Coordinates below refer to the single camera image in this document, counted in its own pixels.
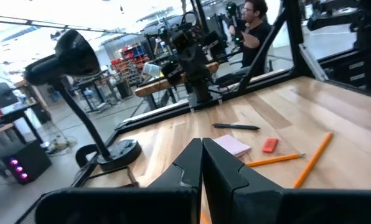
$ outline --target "black desk lamp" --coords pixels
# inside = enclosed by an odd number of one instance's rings
[[[68,30],[58,40],[55,54],[42,58],[25,69],[25,79],[32,85],[51,84],[69,107],[85,124],[94,139],[98,152],[97,162],[104,170],[126,166],[137,159],[141,148],[137,141],[124,140],[112,145],[109,149],[98,134],[87,115],[68,94],[61,77],[70,75],[77,78],[90,78],[100,72],[100,64],[89,43],[75,30]]]

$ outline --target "red eraser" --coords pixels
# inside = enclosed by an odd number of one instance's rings
[[[261,149],[263,152],[274,152],[277,146],[278,139],[267,139],[265,145]]]

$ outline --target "computer monitor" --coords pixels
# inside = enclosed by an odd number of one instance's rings
[[[4,108],[18,102],[17,97],[12,92],[13,89],[7,83],[0,83],[0,108]]]

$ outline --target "glasses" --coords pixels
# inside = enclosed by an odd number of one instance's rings
[[[248,8],[243,7],[242,12],[253,12],[253,9],[248,9]]]

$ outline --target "lamp base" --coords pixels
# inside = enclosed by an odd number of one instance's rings
[[[122,140],[108,148],[110,157],[98,155],[97,163],[103,170],[113,170],[134,162],[141,154],[140,144],[133,139]]]

